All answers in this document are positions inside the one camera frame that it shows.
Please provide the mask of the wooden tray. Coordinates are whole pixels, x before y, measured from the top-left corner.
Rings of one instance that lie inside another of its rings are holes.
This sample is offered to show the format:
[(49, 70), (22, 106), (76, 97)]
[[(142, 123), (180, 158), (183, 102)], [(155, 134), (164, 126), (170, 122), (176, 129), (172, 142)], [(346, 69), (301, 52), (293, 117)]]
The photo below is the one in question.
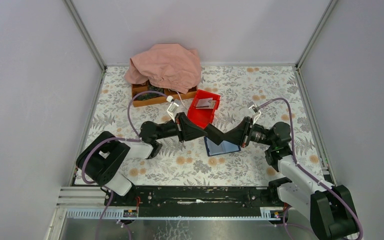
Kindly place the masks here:
[(147, 81), (145, 84), (132, 84), (131, 85), (132, 98), (138, 95), (138, 97), (136, 97), (133, 100), (132, 105), (134, 107), (144, 107), (144, 106), (165, 103), (166, 97), (163, 97), (160, 94), (172, 96), (173, 98), (182, 100), (182, 101), (193, 99), (197, 91), (198, 91), (197, 86), (189, 89), (187, 93), (181, 93), (172, 89), (153, 86), (150, 84), (149, 81)]

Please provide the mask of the navy blue card holder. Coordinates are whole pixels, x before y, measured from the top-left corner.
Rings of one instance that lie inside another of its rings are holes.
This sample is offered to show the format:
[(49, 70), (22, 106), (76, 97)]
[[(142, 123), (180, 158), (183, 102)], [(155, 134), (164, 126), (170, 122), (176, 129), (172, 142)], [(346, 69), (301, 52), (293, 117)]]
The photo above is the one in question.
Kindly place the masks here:
[(232, 144), (228, 141), (223, 141), (219, 145), (211, 141), (209, 138), (204, 137), (205, 149), (208, 157), (224, 155), (229, 153), (240, 152), (241, 148), (238, 145)]

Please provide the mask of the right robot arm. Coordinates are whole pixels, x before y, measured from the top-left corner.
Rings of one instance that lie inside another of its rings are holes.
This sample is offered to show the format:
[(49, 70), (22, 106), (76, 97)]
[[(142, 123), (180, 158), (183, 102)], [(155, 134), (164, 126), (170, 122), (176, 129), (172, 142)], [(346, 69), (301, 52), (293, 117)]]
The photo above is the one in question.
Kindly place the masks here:
[(264, 152), (268, 165), (281, 173), (280, 180), (269, 182), (267, 201), (273, 206), (286, 203), (305, 216), (315, 236), (320, 240), (347, 239), (357, 234), (363, 237), (350, 191), (344, 185), (334, 185), (318, 178), (298, 163), (291, 126), (277, 122), (267, 129), (245, 117), (238, 126), (222, 132), (212, 124), (204, 130), (207, 138), (219, 145), (223, 141), (245, 148), (249, 143), (267, 145)]

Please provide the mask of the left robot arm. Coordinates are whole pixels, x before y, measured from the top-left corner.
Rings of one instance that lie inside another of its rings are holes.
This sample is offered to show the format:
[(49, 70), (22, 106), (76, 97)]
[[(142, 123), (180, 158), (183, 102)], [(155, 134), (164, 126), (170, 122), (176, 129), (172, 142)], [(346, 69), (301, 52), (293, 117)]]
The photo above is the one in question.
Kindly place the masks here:
[(116, 137), (103, 131), (76, 159), (87, 184), (97, 184), (116, 194), (124, 206), (132, 204), (135, 192), (133, 183), (119, 172), (126, 159), (152, 159), (162, 148), (160, 139), (177, 137), (179, 142), (206, 136), (206, 131), (189, 120), (185, 113), (178, 113), (165, 123), (145, 121), (138, 139)]

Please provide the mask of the red plastic bin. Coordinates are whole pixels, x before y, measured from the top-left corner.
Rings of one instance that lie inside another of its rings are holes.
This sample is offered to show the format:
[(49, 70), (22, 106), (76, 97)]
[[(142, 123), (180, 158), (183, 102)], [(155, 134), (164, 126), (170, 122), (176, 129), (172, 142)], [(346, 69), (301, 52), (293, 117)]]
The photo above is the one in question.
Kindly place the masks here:
[[(194, 104), (198, 99), (212, 98), (217, 100), (214, 109), (196, 109)], [(188, 109), (187, 117), (191, 122), (204, 129), (208, 124), (211, 124), (215, 117), (215, 112), (220, 105), (221, 96), (212, 92), (199, 89)]]

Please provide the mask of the grey card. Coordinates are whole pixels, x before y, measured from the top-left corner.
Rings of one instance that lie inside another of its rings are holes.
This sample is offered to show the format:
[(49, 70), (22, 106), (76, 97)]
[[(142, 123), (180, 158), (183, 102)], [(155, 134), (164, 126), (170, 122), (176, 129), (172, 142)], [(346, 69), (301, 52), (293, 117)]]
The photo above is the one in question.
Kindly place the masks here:
[(217, 100), (216, 99), (212, 99), (212, 98), (201, 98), (201, 99), (198, 99), (196, 101), (196, 103), (194, 104), (194, 107), (196, 109), (204, 109), (204, 110), (207, 110), (207, 109), (214, 109), (216, 104), (217, 104)]

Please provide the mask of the pink cloth garment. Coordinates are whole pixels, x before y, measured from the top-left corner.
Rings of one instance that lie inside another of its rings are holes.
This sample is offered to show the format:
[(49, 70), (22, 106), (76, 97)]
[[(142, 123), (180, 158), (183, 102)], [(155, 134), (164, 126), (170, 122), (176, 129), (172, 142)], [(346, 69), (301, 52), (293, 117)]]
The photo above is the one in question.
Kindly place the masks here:
[(201, 81), (201, 61), (196, 49), (178, 43), (155, 44), (130, 58), (125, 80), (133, 85), (151, 85), (186, 94)]

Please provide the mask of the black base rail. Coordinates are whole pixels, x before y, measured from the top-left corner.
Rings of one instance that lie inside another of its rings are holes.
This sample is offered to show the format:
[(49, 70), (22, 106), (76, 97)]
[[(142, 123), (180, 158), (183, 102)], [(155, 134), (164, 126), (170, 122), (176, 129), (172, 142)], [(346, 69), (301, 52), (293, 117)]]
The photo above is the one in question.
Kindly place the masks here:
[(124, 196), (106, 190), (104, 203), (141, 218), (261, 218), (268, 210), (277, 219), (287, 207), (273, 189), (251, 186), (134, 185)]

